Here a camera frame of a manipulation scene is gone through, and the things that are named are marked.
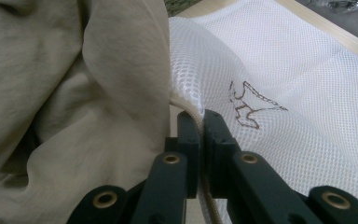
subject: mesh laundry bag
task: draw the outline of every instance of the mesh laundry bag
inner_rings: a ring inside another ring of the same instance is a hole
[[[358,198],[358,57],[272,0],[171,18],[172,91],[224,117],[242,150],[262,155],[308,195]],[[225,202],[218,201],[229,223]]]

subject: brass insert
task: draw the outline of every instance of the brass insert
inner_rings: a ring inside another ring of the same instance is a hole
[[[96,208],[103,209],[103,208],[112,206],[116,202],[117,202],[117,194],[114,193],[113,191],[109,190],[109,191],[105,191],[105,192],[97,194],[94,197],[92,204],[94,204],[94,206]]]
[[[338,209],[349,209],[351,203],[339,194],[327,191],[322,194],[322,198],[325,202]]]
[[[164,157],[164,162],[168,163],[168,164],[176,164],[179,162],[179,160],[180,160],[180,158],[175,155],[168,155],[168,156]]]
[[[250,155],[250,154],[243,154],[242,155],[242,161],[246,162],[246,163],[257,163],[258,162],[258,158],[256,156]]]

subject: beige cloth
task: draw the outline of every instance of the beige cloth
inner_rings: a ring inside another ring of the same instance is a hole
[[[65,223],[90,190],[144,180],[169,80],[162,1],[0,0],[0,223]]]

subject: white mesh fabric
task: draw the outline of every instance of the white mesh fabric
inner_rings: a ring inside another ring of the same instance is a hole
[[[291,188],[358,198],[357,56],[272,0],[170,26],[174,93],[221,113]]]

